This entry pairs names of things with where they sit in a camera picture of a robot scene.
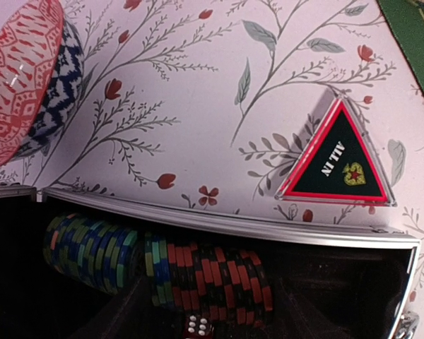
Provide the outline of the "red black poker chip stack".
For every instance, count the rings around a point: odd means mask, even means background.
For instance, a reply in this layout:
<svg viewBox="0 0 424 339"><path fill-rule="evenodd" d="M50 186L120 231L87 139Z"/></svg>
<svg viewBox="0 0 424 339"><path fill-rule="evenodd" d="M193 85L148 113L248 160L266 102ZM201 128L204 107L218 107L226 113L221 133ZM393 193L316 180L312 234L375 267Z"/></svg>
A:
<svg viewBox="0 0 424 339"><path fill-rule="evenodd" d="M178 244L147 232L144 253L154 306L240 326L262 327L272 320L271 286L255 251Z"/></svg>

